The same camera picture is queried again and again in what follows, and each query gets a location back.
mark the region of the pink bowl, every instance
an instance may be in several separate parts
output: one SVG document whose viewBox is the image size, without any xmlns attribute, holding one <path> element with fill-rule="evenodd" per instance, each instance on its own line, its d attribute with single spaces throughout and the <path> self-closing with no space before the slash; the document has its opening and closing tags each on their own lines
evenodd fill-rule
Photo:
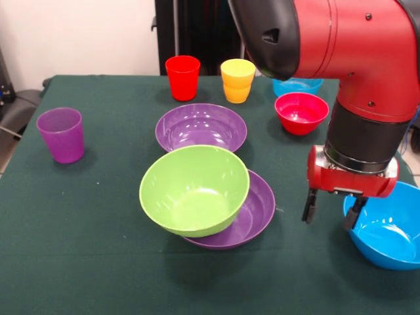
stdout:
<svg viewBox="0 0 420 315">
<path fill-rule="evenodd" d="M 315 130 L 329 113 L 325 100 L 308 93 L 284 94 L 277 98 L 274 109 L 284 129 L 298 136 Z"/>
</svg>

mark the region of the stacked yellow cups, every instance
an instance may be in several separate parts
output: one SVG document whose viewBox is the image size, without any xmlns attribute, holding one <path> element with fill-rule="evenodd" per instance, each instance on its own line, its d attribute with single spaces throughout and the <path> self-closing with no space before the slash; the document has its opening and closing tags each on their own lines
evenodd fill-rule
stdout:
<svg viewBox="0 0 420 315">
<path fill-rule="evenodd" d="M 255 77 L 255 65 L 245 59 L 230 59 L 222 63 L 220 70 L 226 99 L 234 104 L 245 102 Z"/>
</svg>

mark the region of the plastic cup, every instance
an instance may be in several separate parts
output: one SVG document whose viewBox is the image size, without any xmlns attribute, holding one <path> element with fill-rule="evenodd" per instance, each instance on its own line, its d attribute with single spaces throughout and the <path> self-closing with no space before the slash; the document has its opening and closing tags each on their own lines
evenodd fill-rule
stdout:
<svg viewBox="0 0 420 315">
<path fill-rule="evenodd" d="M 55 161 L 73 163 L 85 153 L 79 111 L 73 108 L 48 110 L 38 117 L 37 128 Z"/>
<path fill-rule="evenodd" d="M 246 59 L 229 59 L 220 66 L 227 101 L 240 104 L 247 100 L 255 76 L 255 65 Z"/>
<path fill-rule="evenodd" d="M 200 61 L 193 56 L 174 56 L 166 60 L 165 66 L 172 97 L 181 102 L 196 97 Z"/>
</svg>

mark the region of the white wall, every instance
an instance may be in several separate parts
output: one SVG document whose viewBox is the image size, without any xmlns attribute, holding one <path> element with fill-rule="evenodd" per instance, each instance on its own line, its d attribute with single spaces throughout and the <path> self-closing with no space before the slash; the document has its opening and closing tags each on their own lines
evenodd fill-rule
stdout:
<svg viewBox="0 0 420 315">
<path fill-rule="evenodd" d="M 55 74 L 159 74 L 154 0 L 0 0 L 14 87 Z"/>
</svg>

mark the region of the red cup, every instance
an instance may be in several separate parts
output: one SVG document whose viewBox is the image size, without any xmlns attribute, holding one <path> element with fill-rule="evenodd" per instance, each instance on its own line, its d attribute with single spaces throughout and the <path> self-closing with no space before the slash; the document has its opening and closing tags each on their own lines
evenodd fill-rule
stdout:
<svg viewBox="0 0 420 315">
<path fill-rule="evenodd" d="M 166 60 L 172 97 L 175 100 L 192 100 L 197 94 L 200 62 L 193 56 L 174 56 Z"/>
</svg>

